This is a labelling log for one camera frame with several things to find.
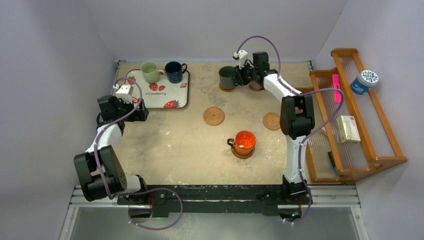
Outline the purple mug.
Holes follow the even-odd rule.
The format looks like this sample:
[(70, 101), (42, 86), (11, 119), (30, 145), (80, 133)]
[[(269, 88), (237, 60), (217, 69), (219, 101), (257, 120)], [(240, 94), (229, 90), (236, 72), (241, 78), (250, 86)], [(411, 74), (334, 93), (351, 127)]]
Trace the purple mug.
[(261, 88), (261, 89), (263, 89), (262, 87), (261, 87), (261, 85), (259, 84), (259, 83), (257, 83), (257, 82), (255, 82), (255, 81), (251, 81), (248, 85), (251, 85), (251, 86), (253, 86), (254, 88)]

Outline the light wooden coaster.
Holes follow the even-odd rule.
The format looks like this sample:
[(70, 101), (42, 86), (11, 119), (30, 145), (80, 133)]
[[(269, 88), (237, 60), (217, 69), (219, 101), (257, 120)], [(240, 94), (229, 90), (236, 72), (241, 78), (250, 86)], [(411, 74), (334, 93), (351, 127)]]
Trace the light wooden coaster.
[(255, 88), (252, 85), (248, 85), (248, 87), (249, 87), (250, 90), (252, 90), (254, 92), (261, 92), (261, 91), (263, 91), (262, 88)]
[(232, 92), (232, 91), (234, 91), (235, 90), (235, 88), (231, 88), (231, 89), (227, 89), (227, 88), (224, 88), (223, 86), (222, 86), (222, 84), (221, 83), (219, 83), (219, 89), (221, 90), (221, 91), (223, 91), (223, 92), (226, 92), (226, 93), (230, 93), (230, 92)]

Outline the dark green mug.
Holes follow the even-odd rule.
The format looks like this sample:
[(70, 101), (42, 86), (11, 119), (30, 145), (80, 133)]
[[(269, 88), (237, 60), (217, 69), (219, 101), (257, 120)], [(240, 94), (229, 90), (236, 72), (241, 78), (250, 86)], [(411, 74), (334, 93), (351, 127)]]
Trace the dark green mug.
[(218, 71), (219, 80), (222, 86), (226, 89), (232, 89), (236, 87), (235, 76), (236, 71), (233, 66), (223, 66)]

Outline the orange mug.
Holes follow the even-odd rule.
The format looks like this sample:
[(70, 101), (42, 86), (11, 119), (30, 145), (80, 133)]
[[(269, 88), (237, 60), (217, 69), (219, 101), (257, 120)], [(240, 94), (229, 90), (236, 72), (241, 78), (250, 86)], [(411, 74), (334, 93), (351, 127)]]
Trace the orange mug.
[(256, 136), (247, 130), (240, 131), (235, 138), (228, 138), (226, 143), (240, 155), (249, 154), (256, 147)]

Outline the dark brown wooden coaster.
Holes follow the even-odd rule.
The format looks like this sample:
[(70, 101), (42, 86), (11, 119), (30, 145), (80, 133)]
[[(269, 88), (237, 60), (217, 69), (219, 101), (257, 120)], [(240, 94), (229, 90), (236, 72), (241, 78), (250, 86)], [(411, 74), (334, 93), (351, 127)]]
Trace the dark brown wooden coaster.
[(253, 148), (251, 150), (251, 152), (249, 154), (246, 154), (246, 155), (240, 155), (240, 154), (238, 154), (234, 148), (231, 148), (231, 152), (232, 152), (232, 154), (234, 156), (236, 156), (239, 159), (248, 159), (248, 158), (250, 158), (254, 154), (255, 148)]

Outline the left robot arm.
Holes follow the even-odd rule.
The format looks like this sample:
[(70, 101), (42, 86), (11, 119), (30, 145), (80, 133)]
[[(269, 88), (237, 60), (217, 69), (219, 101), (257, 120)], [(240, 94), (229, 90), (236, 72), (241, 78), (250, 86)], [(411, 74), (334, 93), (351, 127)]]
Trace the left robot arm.
[(149, 199), (147, 184), (140, 175), (125, 174), (114, 146), (123, 136), (125, 123), (146, 121), (149, 110), (142, 99), (125, 103), (114, 95), (103, 96), (97, 103), (96, 137), (73, 159), (82, 193), (89, 202), (123, 194), (142, 205)]

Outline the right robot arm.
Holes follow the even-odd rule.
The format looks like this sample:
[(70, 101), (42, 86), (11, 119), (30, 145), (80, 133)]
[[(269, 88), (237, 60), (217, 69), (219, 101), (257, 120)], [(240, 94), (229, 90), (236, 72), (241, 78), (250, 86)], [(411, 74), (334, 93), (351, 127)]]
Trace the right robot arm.
[(237, 85), (254, 82), (280, 102), (278, 123), (286, 137), (287, 150), (280, 191), (282, 200), (288, 204), (295, 201), (311, 202), (303, 165), (306, 161), (307, 137), (315, 127), (313, 98), (303, 95), (289, 85), (277, 70), (271, 69), (267, 52), (255, 52), (250, 60), (246, 51), (238, 50), (233, 58), (238, 62), (234, 68)]

